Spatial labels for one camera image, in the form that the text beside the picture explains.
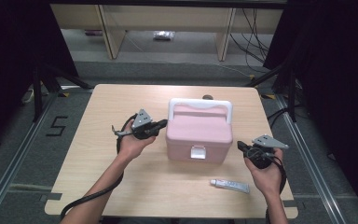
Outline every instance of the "white tube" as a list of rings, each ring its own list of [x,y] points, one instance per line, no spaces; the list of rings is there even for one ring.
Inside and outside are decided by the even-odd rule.
[[[229,180],[221,180],[221,179],[213,179],[211,180],[211,184],[222,189],[232,189],[244,193],[249,193],[249,185],[235,182],[235,181],[229,181]]]

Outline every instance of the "human hand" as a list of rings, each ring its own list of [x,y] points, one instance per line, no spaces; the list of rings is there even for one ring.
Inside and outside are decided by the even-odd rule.
[[[128,122],[125,127],[125,131],[131,130],[131,125],[133,124],[133,119]],[[156,136],[151,136],[146,139],[138,139],[132,134],[125,135],[121,139],[120,151],[118,152],[119,156],[124,156],[128,160],[133,160],[141,155],[142,151],[147,145],[152,144],[156,140]]]
[[[283,152],[279,148],[274,148],[274,155],[282,161]],[[255,186],[263,193],[265,197],[280,195],[281,171],[277,165],[272,163],[265,169],[258,169],[248,158],[245,158],[245,164],[252,174]]]

